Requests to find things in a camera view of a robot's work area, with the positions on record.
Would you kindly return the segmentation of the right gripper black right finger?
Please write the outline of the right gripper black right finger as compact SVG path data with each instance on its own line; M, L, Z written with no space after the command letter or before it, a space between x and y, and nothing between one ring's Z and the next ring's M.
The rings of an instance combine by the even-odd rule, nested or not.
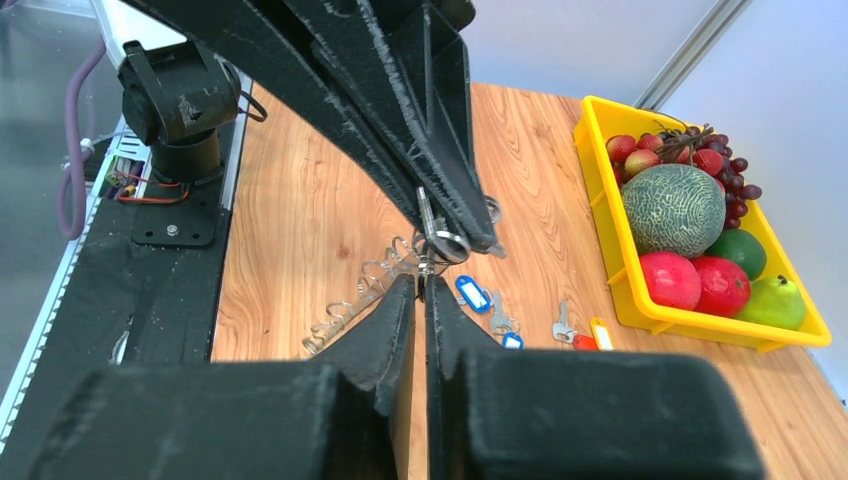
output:
M433 479L762 479L731 388L689 355L508 349L429 278Z

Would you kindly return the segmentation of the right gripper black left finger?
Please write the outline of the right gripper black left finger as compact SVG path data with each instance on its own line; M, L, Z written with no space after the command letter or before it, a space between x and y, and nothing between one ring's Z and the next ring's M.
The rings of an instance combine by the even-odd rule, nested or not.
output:
M415 286L306 361L90 374L31 479L398 479L408 463Z

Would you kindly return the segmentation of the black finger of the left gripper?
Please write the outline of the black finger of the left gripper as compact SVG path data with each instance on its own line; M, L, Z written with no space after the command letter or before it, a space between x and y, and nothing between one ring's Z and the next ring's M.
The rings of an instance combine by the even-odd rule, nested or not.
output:
M352 160L415 226L458 229L454 1L138 1L232 62Z
M371 176L416 226L416 190L484 252L497 236L473 150L461 31L469 1L292 1L311 83L289 106Z

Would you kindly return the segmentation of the blue tag key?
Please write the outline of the blue tag key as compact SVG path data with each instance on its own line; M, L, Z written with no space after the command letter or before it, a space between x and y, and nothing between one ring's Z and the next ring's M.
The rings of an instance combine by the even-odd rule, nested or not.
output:
M478 314L486 314L493 308L493 301L487 290L469 275L460 275L455 280L459 296L457 303L466 306Z
M519 334L518 323L505 313L501 293L493 291L491 301L493 313L489 324L492 334L500 338L501 346L506 349L523 349L524 340Z

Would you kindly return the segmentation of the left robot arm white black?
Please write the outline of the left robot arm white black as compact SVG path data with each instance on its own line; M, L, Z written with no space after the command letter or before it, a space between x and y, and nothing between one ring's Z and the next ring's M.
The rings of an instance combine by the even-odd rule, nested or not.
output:
M235 117L243 72L359 165L416 227L424 191L449 232L497 242L476 170L468 1L132 1L181 35L118 45L123 112L175 145Z

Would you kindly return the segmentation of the red tag key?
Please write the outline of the red tag key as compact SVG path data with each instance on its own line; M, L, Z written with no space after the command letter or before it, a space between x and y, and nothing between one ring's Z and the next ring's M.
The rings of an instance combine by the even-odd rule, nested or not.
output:
M558 319L552 325L552 337L556 341L570 345L574 350L598 351L598 346L592 337L580 334L570 324L567 300L562 300L560 303Z

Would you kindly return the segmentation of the yellow tag key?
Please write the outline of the yellow tag key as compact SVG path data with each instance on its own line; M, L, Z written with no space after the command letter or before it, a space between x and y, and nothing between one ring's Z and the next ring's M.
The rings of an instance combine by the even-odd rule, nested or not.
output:
M599 351L613 351L615 347L606 322L599 317L593 317L589 321L589 325L597 349Z

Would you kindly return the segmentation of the yellow plastic fruit tray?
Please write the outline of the yellow plastic fruit tray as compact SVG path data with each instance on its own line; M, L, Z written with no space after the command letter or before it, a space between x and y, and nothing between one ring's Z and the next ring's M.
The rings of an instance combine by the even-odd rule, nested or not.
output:
M796 330L757 325L655 304L649 296L617 180L606 151L615 134L637 135L672 125L658 112L589 95L581 102L582 117L574 129L574 143L590 201L618 321L626 327L655 335L670 334L754 348L761 353L785 346L823 348L832 335L803 286L766 215L756 201L742 219L743 230L753 234L766 251L764 273L782 274L798 287L806 316Z

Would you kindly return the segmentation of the pink red apple lower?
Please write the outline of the pink red apple lower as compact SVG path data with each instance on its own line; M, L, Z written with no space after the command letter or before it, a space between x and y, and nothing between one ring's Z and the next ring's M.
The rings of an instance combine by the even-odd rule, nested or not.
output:
M702 284L694 265L673 252L654 252L639 258L651 300L661 306L693 310Z

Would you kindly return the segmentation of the small red peaches cluster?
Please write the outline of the small red peaches cluster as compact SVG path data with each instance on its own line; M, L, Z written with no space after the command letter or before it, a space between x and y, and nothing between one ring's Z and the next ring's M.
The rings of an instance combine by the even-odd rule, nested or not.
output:
M662 164L688 165L718 178L730 163L726 142L695 127L645 132L638 138L613 135L606 140L605 151L618 186Z

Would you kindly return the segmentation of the red apple upper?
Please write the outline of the red apple upper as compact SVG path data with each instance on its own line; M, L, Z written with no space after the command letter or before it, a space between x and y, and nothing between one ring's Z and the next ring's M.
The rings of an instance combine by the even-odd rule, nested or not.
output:
M715 256L701 256L691 263L701 280L696 312L732 318L745 307L751 296L751 286L741 267Z

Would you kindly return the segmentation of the green netted melon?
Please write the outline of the green netted melon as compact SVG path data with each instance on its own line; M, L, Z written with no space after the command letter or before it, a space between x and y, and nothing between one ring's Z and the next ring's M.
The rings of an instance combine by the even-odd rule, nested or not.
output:
M713 177L692 166L648 168L622 187L621 199L640 255L664 251L694 258L723 231L724 193Z

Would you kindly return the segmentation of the dark green lime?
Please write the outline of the dark green lime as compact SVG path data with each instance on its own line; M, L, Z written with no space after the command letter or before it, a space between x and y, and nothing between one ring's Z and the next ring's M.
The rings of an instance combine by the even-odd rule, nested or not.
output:
M741 229L723 231L704 255L725 258L735 263L751 281L762 275L767 264L767 253L761 242Z

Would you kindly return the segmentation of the light green pear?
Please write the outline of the light green pear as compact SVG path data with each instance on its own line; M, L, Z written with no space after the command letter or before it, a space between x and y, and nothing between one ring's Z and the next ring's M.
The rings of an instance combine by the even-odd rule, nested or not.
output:
M807 314L800 287L783 275L760 278L750 284L746 305L736 314L737 320L798 330Z

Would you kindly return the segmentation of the dark purple grape bunch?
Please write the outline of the dark purple grape bunch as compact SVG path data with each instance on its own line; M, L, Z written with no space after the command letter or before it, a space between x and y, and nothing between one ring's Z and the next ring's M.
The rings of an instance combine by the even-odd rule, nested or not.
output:
M717 133L709 124L658 126L663 141L657 150L660 161L691 166L711 176L724 194L724 229L739 229L749 212L749 203L762 196L762 189L749 184L743 176L748 160L734 157L729 137Z

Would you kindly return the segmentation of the left corner aluminium post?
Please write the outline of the left corner aluminium post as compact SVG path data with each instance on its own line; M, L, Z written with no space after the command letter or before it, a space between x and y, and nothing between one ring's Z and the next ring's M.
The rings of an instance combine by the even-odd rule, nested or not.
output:
M634 106L648 110L660 109L750 4L749 0L717 1L634 102Z

